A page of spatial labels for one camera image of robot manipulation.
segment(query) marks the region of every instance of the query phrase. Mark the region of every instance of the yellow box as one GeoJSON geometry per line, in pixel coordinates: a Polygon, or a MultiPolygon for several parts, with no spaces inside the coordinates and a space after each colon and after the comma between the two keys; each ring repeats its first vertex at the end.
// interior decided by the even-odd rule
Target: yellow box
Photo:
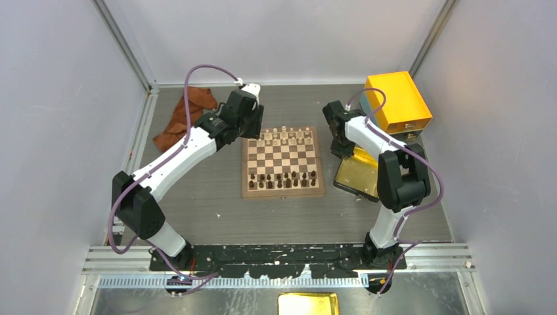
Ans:
{"type": "MultiPolygon", "coordinates": [[[[432,113],[408,71],[370,75],[365,87],[376,87],[387,95],[387,103],[375,114],[379,128],[386,133],[423,129],[432,120],[432,113]]],[[[383,102],[379,92],[365,94],[373,109],[383,102]]]]}

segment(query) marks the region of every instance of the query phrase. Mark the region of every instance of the brown rag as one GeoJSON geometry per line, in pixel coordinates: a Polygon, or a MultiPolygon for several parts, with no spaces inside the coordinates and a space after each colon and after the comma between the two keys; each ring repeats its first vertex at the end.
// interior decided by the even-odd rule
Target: brown rag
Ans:
{"type": "MultiPolygon", "coordinates": [[[[217,108],[217,100],[211,94],[211,89],[188,87],[188,99],[192,126],[203,115],[204,108],[207,110],[217,108]]],[[[186,135],[186,130],[186,108],[182,95],[174,108],[168,126],[162,133],[153,138],[153,142],[159,150],[165,152],[186,135]]]]}

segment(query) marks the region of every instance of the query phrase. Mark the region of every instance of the chessboard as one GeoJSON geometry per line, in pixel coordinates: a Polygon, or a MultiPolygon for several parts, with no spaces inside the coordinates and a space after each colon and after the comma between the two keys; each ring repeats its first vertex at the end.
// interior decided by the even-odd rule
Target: chessboard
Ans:
{"type": "Polygon", "coordinates": [[[324,195],[315,127],[262,129],[258,139],[244,139],[242,145],[242,197],[324,195]]]}

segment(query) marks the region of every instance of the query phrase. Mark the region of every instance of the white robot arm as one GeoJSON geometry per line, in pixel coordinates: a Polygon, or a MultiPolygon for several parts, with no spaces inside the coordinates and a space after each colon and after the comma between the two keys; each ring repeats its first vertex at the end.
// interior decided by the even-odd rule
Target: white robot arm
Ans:
{"type": "Polygon", "coordinates": [[[115,215],[139,238],[161,249],[176,267],[189,261],[191,244],[166,221],[158,202],[192,167],[238,137],[257,138],[264,107],[259,104],[260,86],[249,84],[234,90],[221,111],[205,113],[186,136],[160,157],[132,175],[119,172],[112,180],[112,203],[144,177],[120,203],[115,215]]]}
{"type": "Polygon", "coordinates": [[[340,101],[328,103],[323,108],[323,114],[334,137],[331,145],[334,155],[339,158],[352,156],[358,144],[378,162],[377,191],[381,208],[364,244],[364,256],[371,263],[375,258],[396,250],[399,233],[406,219],[404,214],[430,194],[426,166],[393,144],[422,157],[424,151],[418,144],[407,145],[395,140],[368,122],[361,110],[347,111],[340,101]],[[401,167],[408,169],[408,172],[403,174],[401,167]]]}

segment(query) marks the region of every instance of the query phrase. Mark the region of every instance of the purple cable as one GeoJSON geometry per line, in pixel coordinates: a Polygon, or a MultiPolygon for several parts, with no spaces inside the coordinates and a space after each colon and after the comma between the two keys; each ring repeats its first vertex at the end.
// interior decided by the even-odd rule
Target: purple cable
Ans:
{"type": "Polygon", "coordinates": [[[402,150],[404,153],[412,156],[414,159],[417,159],[419,162],[423,163],[427,168],[430,169],[430,171],[435,175],[437,182],[439,183],[439,194],[437,195],[437,198],[435,200],[433,200],[433,202],[427,204],[427,205],[421,205],[418,206],[412,210],[407,211],[404,215],[402,215],[402,217],[399,219],[399,221],[397,222],[397,225],[395,227],[395,230],[393,232],[393,236],[395,237],[395,239],[397,239],[397,241],[399,243],[407,243],[410,244],[410,246],[408,246],[408,248],[406,248],[402,254],[400,254],[399,258],[396,260],[395,264],[393,265],[393,269],[391,270],[391,272],[389,273],[389,276],[387,278],[387,281],[385,282],[385,284],[381,287],[381,289],[378,292],[378,296],[381,296],[381,293],[383,292],[383,290],[385,290],[385,287],[388,285],[389,281],[393,278],[393,274],[395,272],[395,269],[397,268],[397,265],[399,264],[400,260],[402,259],[402,257],[404,256],[404,254],[406,252],[408,252],[410,249],[414,248],[416,245],[418,245],[419,243],[421,243],[421,241],[416,241],[416,242],[411,242],[411,241],[405,241],[405,240],[400,240],[398,238],[398,233],[401,229],[401,226],[404,222],[404,220],[406,220],[406,218],[416,212],[419,212],[421,210],[425,210],[427,208],[431,208],[435,205],[437,205],[439,202],[441,202],[441,199],[443,198],[443,195],[445,194],[445,185],[443,183],[443,180],[441,180],[441,177],[439,176],[439,173],[432,167],[432,165],[430,164],[430,162],[428,162],[426,159],[424,159],[423,157],[419,156],[418,154],[406,149],[404,146],[399,145],[398,143],[395,142],[391,142],[390,138],[388,136],[383,135],[382,133],[380,133],[379,131],[377,131],[375,128],[371,127],[371,125],[368,123],[369,119],[371,116],[375,115],[376,112],[379,112],[383,106],[385,106],[385,104],[387,103],[387,95],[385,94],[385,92],[383,92],[380,89],[377,89],[375,87],[367,87],[364,88],[362,90],[360,90],[358,93],[354,94],[346,103],[347,107],[351,106],[351,102],[361,93],[365,92],[365,91],[375,91],[375,92],[379,92],[382,96],[383,96],[383,102],[381,103],[381,105],[379,105],[379,107],[377,107],[375,110],[371,111],[371,113],[369,113],[366,116],[365,119],[365,124],[367,129],[369,129],[372,133],[374,133],[375,135],[377,135],[378,137],[380,137],[381,139],[385,140],[386,142],[388,142],[389,144],[391,144],[392,146],[394,146],[395,148],[402,150]]]}
{"type": "MultiPolygon", "coordinates": [[[[114,216],[116,214],[116,210],[118,209],[118,207],[120,206],[120,204],[122,203],[122,200],[128,195],[128,193],[134,189],[137,185],[139,185],[140,182],[142,182],[143,180],[147,179],[148,177],[151,176],[152,173],[156,172],[158,169],[160,169],[161,167],[163,167],[166,163],[168,163],[168,161],[172,160],[175,156],[177,156],[183,149],[185,149],[187,147],[187,143],[189,141],[190,138],[190,130],[191,130],[191,117],[190,117],[190,105],[189,105],[189,101],[188,101],[188,84],[190,81],[190,77],[193,74],[193,72],[197,69],[200,68],[211,68],[211,69],[216,69],[219,70],[221,72],[226,73],[227,75],[231,76],[234,81],[238,81],[238,77],[233,75],[230,71],[221,68],[219,66],[213,66],[211,64],[200,64],[197,65],[193,68],[190,69],[190,71],[187,73],[186,78],[184,80],[184,105],[186,108],[186,121],[187,121],[187,129],[186,129],[186,137],[184,139],[184,142],[182,143],[182,145],[176,150],[174,151],[171,155],[169,155],[167,158],[165,158],[163,161],[161,161],[159,164],[155,165],[152,169],[150,169],[147,173],[145,173],[143,176],[139,177],[137,180],[135,180],[131,185],[129,185],[121,194],[120,196],[118,196],[118,198],[116,198],[116,201],[114,202],[114,205],[112,205],[112,208],[110,210],[110,215],[108,216],[108,244],[110,245],[110,247],[112,248],[112,250],[117,253],[117,254],[124,254],[126,253],[129,248],[133,245],[133,243],[137,240],[137,236],[134,236],[131,241],[129,242],[129,244],[127,244],[127,246],[120,250],[118,249],[118,247],[116,247],[116,244],[114,242],[114,233],[113,233],[113,223],[114,223],[114,216]]],[[[174,268],[174,266],[172,266],[172,264],[170,263],[170,261],[168,260],[168,258],[166,257],[166,255],[164,254],[163,251],[159,250],[158,248],[156,249],[159,254],[161,255],[161,257],[163,258],[163,260],[165,261],[165,263],[176,273],[180,274],[180,276],[190,279],[190,280],[202,280],[202,279],[206,279],[208,276],[206,277],[192,277],[192,276],[187,276],[185,274],[182,274],[180,272],[178,272],[176,270],[176,268],[174,268]]]]}

